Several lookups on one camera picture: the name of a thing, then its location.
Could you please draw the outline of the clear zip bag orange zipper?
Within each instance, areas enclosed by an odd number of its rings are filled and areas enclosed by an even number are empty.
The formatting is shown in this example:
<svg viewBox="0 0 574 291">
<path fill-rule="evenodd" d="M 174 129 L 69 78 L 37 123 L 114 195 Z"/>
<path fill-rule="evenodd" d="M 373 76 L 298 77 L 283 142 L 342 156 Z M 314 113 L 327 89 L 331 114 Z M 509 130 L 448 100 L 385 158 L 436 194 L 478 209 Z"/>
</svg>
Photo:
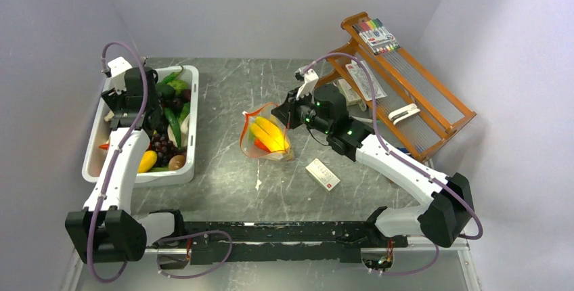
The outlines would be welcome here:
<svg viewBox="0 0 574 291">
<path fill-rule="evenodd" d="M 245 156 L 277 162 L 294 158 L 286 127 L 271 113 L 277 106 L 271 102 L 243 111 L 240 149 Z"/>
</svg>

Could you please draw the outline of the yellow banana bunch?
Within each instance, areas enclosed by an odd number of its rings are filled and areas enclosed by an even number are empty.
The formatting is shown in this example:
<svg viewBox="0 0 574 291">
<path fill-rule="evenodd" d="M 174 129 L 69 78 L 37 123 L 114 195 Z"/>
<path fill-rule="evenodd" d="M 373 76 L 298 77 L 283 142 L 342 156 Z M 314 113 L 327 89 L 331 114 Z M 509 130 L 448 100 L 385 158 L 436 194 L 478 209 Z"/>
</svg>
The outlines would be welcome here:
<svg viewBox="0 0 574 291">
<path fill-rule="evenodd" d="M 261 140 L 272 152 L 287 152 L 290 142 L 284 132 L 269 119 L 257 116 L 249 125 L 250 133 L 255 139 Z"/>
</svg>

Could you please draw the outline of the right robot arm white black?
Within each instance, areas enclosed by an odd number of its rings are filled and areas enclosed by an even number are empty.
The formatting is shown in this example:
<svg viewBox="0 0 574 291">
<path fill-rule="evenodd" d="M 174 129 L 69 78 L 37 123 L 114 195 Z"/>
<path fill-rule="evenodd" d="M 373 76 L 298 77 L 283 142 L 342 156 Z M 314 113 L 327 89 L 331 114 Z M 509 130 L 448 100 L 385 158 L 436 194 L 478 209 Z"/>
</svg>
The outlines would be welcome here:
<svg viewBox="0 0 574 291">
<path fill-rule="evenodd" d="M 324 133 L 337 154 L 374 169 L 419 203 L 376 210 L 373 223 L 365 229 L 371 245 L 382 246 L 395 236 L 424 236 L 448 248 L 462 235 L 474 211 L 465 176 L 440 173 L 393 147 L 374 128 L 349 115 L 344 96 L 332 85 L 302 98 L 296 93 L 295 89 L 289 91 L 285 101 L 271 111 L 285 127 L 304 125 Z"/>
</svg>

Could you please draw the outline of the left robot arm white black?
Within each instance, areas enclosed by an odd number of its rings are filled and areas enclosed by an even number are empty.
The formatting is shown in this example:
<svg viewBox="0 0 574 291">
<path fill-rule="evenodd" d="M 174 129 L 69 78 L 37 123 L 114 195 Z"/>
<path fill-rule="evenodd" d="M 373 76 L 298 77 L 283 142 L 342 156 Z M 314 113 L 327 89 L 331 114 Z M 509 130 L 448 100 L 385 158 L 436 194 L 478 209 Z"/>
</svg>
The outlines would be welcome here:
<svg viewBox="0 0 574 291">
<path fill-rule="evenodd" d="M 187 228 L 179 210 L 157 210 L 142 220 L 130 214 L 137 170 L 149 148 L 162 108 L 156 94 L 157 71 L 147 67 L 125 73 L 125 91 L 109 89 L 102 99 L 114 112 L 110 142 L 96 186 L 82 210 L 69 212 L 65 228 L 82 262 L 121 263 L 140 260 L 158 240 L 176 248 Z"/>
</svg>

